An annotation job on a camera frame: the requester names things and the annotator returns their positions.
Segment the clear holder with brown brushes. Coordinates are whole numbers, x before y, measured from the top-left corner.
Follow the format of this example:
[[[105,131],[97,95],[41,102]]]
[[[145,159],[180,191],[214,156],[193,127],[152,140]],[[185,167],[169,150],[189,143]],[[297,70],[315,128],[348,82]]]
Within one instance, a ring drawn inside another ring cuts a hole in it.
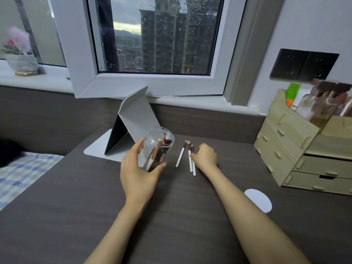
[[[352,84],[313,79],[310,93],[304,95],[295,112],[302,118],[323,129],[329,119],[347,99]]]

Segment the pink flowering plant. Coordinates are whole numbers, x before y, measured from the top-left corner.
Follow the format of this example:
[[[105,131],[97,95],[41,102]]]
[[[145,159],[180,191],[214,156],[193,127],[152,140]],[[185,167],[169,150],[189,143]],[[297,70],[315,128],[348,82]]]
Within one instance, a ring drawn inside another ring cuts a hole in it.
[[[17,27],[7,29],[7,33],[9,40],[3,45],[4,54],[33,55],[29,33]]]

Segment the light wooden desk organizer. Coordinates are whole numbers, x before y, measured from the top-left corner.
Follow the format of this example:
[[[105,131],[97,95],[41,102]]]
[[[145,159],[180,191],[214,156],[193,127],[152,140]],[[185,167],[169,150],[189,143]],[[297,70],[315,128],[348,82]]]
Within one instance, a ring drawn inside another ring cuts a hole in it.
[[[254,146],[282,186],[303,155],[352,160],[352,117],[332,116],[320,130],[289,109],[278,89]]]

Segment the blue plaid bed sheet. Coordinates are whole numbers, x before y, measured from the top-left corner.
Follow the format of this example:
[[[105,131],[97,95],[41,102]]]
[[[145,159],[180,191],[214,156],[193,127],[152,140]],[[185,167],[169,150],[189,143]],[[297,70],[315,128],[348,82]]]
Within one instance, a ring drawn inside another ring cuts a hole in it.
[[[63,158],[62,155],[24,152],[0,168],[0,211]]]

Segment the white window sash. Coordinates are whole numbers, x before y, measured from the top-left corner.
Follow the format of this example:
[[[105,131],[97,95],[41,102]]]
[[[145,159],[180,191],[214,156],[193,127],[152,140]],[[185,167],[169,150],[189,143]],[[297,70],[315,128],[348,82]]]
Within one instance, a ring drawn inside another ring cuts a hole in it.
[[[77,98],[222,95],[247,0],[222,0],[209,75],[142,72],[140,9],[154,0],[50,0]]]

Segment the person's left hand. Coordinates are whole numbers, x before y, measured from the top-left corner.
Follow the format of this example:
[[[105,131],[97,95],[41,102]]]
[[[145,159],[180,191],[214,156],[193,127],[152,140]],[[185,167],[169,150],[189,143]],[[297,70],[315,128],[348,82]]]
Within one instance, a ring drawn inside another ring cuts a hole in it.
[[[138,156],[143,146],[140,139],[123,157],[120,168],[120,179],[126,196],[126,206],[144,210],[151,199],[158,179],[150,172],[143,171],[138,165]]]

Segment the white round pad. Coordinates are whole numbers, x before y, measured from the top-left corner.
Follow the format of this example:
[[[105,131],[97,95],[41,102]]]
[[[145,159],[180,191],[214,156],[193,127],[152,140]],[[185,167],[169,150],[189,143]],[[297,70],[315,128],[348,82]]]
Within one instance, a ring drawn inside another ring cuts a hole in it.
[[[269,213],[272,210],[272,202],[263,192],[247,189],[244,194],[264,213]]]

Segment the black wall socket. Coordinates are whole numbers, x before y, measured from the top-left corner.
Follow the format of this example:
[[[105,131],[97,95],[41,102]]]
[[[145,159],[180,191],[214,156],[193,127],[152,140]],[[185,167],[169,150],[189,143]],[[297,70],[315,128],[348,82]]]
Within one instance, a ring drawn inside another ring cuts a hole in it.
[[[297,80],[308,51],[281,48],[270,73],[271,79]]]
[[[338,53],[309,52],[297,80],[307,82],[313,79],[326,79],[339,55]]]

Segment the green tube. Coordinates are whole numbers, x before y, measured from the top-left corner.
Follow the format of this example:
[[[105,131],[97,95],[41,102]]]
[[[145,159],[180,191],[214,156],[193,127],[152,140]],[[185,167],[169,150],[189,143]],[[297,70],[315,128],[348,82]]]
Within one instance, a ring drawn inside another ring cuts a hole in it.
[[[286,99],[286,104],[288,108],[291,108],[291,106],[293,105],[293,102],[300,88],[301,88],[301,84],[290,83],[288,89],[285,92],[285,99]]]

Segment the light wooden drawer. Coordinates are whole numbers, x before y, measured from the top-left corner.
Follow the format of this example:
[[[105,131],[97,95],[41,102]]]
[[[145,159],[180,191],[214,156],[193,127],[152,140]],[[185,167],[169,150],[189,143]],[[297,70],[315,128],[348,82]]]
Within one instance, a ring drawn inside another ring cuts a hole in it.
[[[352,179],[292,171],[282,186],[352,195]]]
[[[352,179],[352,160],[303,155],[293,171]]]

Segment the clear plastic jar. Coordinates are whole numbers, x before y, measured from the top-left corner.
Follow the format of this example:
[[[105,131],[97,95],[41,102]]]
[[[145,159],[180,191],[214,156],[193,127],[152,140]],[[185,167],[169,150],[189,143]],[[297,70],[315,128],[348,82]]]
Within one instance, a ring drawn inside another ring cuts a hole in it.
[[[142,170],[149,154],[155,146],[159,147],[159,151],[155,158],[156,168],[159,164],[165,161],[166,155],[172,148],[174,141],[174,135],[166,128],[161,126],[151,128],[143,140],[143,146],[139,154],[139,164],[141,165]]]

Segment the high-rise building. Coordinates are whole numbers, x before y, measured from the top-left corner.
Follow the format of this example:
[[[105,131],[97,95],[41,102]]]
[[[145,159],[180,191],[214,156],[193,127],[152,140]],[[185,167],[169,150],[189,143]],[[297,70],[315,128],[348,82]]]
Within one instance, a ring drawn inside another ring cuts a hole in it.
[[[142,72],[209,75],[222,0],[154,0],[140,9]]]

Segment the white flower pot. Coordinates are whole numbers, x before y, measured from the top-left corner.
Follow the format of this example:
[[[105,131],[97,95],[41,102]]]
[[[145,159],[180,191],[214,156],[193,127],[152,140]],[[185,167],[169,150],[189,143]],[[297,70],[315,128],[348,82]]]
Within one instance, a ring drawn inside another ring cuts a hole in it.
[[[13,71],[34,72],[38,71],[39,64],[32,54],[5,54],[5,59]]]

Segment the person's right hand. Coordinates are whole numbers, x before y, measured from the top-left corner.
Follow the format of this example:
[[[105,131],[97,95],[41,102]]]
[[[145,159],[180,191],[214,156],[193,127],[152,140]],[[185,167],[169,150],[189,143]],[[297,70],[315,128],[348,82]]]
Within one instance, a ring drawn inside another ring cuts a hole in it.
[[[217,154],[214,149],[209,145],[202,143],[199,146],[198,152],[202,153],[201,161],[194,161],[196,167],[198,167],[205,175],[217,167]]]

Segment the person's right forearm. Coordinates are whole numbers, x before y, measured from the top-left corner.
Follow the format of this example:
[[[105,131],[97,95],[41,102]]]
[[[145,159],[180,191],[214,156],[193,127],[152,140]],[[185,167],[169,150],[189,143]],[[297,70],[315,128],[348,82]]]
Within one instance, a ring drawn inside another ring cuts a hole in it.
[[[250,264],[311,264],[284,231],[216,165],[197,166],[218,193]]]

